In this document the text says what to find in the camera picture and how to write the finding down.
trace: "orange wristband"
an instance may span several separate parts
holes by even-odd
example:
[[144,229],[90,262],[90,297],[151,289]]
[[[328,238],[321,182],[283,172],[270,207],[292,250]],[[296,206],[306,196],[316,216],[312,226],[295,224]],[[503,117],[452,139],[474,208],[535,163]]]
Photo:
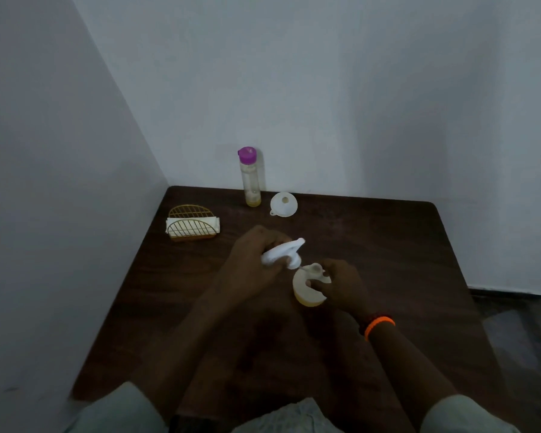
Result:
[[373,331],[373,328],[379,325],[381,322],[391,322],[393,325],[395,324],[395,321],[389,318],[388,316],[381,316],[380,318],[376,318],[373,320],[370,324],[368,324],[367,329],[365,330],[365,340],[368,341],[368,334]]

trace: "clear bottle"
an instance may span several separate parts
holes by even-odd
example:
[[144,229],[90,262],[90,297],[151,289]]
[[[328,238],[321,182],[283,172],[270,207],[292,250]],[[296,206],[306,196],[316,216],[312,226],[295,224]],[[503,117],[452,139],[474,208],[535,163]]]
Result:
[[258,186],[257,150],[254,147],[243,147],[238,151],[238,158],[246,204],[250,207],[258,207],[261,204],[261,189]]

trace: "sleeve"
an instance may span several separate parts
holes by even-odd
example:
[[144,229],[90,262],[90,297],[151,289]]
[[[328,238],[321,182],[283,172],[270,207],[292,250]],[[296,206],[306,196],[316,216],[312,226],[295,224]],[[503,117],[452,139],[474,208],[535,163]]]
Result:
[[520,433],[491,415],[469,397],[453,395],[436,403],[425,415],[420,433]]
[[132,383],[127,382],[82,410],[65,433],[166,433],[162,417]]

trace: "purple cap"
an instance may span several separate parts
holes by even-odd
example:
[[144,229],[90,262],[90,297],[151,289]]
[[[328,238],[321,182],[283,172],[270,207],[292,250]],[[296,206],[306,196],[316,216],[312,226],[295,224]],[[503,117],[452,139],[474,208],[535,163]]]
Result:
[[245,166],[250,166],[257,161],[257,150],[254,147],[243,147],[238,151],[238,158]]

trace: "gold wire holder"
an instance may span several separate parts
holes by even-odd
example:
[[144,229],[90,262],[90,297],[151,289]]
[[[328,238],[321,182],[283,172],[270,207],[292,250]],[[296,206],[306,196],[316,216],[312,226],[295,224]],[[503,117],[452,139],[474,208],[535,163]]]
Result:
[[170,240],[193,241],[216,236],[216,230],[197,217],[214,217],[212,211],[200,205],[178,205],[168,212],[170,218],[180,218],[167,228]]

